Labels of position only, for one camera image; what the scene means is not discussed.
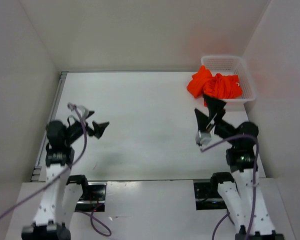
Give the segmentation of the orange mesh shorts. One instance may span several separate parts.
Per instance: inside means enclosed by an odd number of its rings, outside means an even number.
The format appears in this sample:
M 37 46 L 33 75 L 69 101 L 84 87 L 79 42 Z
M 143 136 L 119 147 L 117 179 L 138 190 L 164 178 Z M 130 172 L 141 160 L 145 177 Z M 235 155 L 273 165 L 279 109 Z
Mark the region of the orange mesh shorts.
M 186 89 L 195 99 L 204 95 L 221 100 L 236 99 L 243 94 L 238 75 L 212 75 L 204 65 L 192 75 Z

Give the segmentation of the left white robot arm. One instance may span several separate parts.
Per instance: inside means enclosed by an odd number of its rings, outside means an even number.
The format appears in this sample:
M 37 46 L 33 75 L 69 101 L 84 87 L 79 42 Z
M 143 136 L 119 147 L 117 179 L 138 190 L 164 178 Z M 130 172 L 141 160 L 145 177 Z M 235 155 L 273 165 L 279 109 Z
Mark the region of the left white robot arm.
M 21 232 L 23 240 L 69 240 L 70 221 L 77 202 L 86 199 L 90 187 L 85 175 L 72 175 L 75 163 L 75 151 L 72 144 L 83 137 L 100 139 L 109 122 L 92 123 L 89 127 L 86 119 L 94 114 L 93 110 L 79 105 L 71 108 L 77 113 L 74 122 L 63 124 L 60 120 L 50 121 L 45 130 L 45 170 L 47 186 L 30 226 Z

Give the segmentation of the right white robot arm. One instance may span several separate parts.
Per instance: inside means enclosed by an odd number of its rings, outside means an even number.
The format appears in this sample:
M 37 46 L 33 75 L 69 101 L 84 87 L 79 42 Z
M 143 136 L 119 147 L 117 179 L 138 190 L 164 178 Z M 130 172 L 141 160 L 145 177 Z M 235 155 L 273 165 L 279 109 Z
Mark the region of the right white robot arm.
M 210 178 L 209 191 L 223 199 L 227 213 L 236 229 L 236 240 L 283 240 L 276 231 L 259 183 L 258 155 L 259 128 L 251 121 L 238 127 L 226 122 L 226 102 L 203 95 L 208 114 L 195 109 L 197 121 L 196 144 L 202 153 L 229 143 L 226 163 L 229 172 L 216 172 Z

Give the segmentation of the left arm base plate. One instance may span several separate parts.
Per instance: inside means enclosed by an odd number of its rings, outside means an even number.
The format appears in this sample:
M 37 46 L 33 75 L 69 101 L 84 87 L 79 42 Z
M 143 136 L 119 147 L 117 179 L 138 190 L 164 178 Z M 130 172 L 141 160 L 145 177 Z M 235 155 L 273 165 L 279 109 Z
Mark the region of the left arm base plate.
M 86 213 L 104 212 L 106 206 L 106 182 L 89 181 L 86 192 L 78 200 L 75 210 Z

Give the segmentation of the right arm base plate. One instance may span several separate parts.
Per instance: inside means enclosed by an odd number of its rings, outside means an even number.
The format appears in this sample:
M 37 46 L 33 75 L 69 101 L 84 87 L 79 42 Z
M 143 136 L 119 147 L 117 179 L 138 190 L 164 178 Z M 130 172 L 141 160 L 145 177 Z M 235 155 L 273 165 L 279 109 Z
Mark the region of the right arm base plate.
M 221 196 L 211 189 L 208 181 L 194 181 L 195 206 L 197 211 L 225 210 L 226 204 Z

